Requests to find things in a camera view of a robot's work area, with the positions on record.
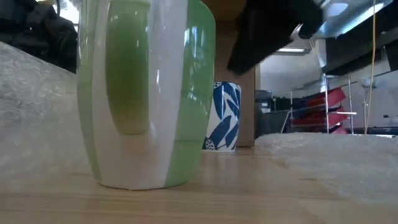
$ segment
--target wooden table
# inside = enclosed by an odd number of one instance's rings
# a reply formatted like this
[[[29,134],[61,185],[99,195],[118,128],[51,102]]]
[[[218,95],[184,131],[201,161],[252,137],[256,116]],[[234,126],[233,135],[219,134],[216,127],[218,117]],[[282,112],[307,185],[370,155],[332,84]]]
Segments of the wooden table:
[[[2,190],[0,223],[396,224],[398,208],[347,201],[266,150],[245,149],[204,153],[196,177],[171,189],[109,189],[81,169]]]

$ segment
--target white wall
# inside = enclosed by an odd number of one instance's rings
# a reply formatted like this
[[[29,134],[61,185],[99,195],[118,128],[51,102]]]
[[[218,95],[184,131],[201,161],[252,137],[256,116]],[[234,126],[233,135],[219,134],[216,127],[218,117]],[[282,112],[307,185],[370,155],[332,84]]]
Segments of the white wall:
[[[398,71],[376,77],[375,82],[378,87],[374,89],[372,93],[369,127],[398,126],[396,121],[398,117]],[[347,95],[347,99],[343,102],[343,106],[345,110],[348,111],[348,87],[343,87],[343,90]],[[354,117],[354,127],[363,127],[364,88],[362,87],[362,82],[359,81],[353,84],[351,92],[353,98],[353,111],[358,113],[358,115]]]
[[[261,63],[261,89],[274,96],[290,97],[290,90],[320,77],[318,60],[312,53],[303,56],[272,55]]]

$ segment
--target cup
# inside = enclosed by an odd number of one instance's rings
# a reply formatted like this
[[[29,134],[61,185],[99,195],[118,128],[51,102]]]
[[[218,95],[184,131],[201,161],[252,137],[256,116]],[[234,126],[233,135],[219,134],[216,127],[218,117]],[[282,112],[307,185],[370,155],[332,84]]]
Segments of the cup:
[[[199,163],[213,93],[215,20],[199,0],[83,0],[78,102],[99,183],[158,189]]]
[[[204,151],[235,151],[239,134],[241,92],[241,87],[235,83],[215,82],[210,121],[202,145]]]

